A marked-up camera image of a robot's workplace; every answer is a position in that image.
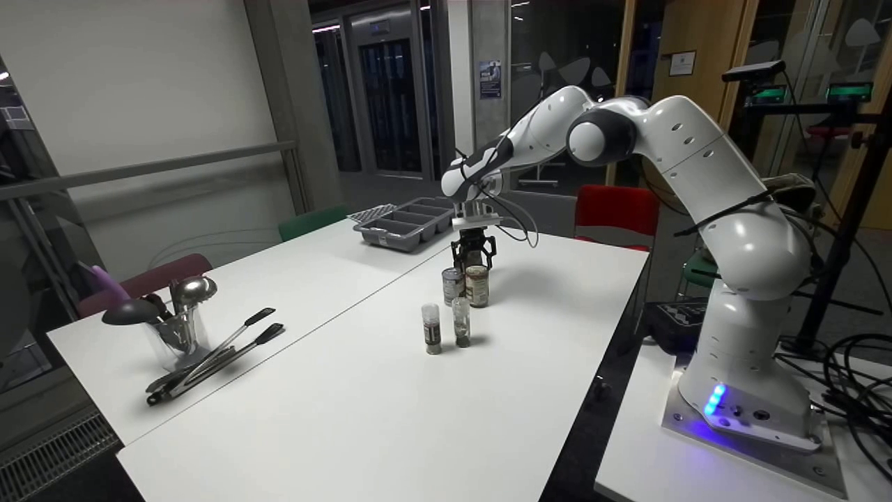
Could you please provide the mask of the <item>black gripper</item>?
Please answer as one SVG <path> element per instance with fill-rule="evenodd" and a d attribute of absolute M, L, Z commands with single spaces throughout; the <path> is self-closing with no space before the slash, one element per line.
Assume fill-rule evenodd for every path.
<path fill-rule="evenodd" d="M 452 269 L 461 274 L 465 270 L 465 255 L 482 255 L 485 270 L 493 270 L 496 239 L 482 225 L 463 230 L 452 242 Z"/>

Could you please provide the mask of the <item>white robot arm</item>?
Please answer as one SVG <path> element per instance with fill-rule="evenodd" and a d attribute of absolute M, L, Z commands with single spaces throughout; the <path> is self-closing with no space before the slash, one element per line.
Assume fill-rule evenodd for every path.
<path fill-rule="evenodd" d="M 688 213 L 718 262 L 680 400 L 711 426 L 817 453 L 808 391 L 776 366 L 780 317 L 808 277 L 808 238 L 722 125 L 691 97 L 595 101 L 570 85 L 475 157 L 454 157 L 440 192 L 471 200 L 509 168 L 557 153 L 601 168 L 645 157 Z"/>

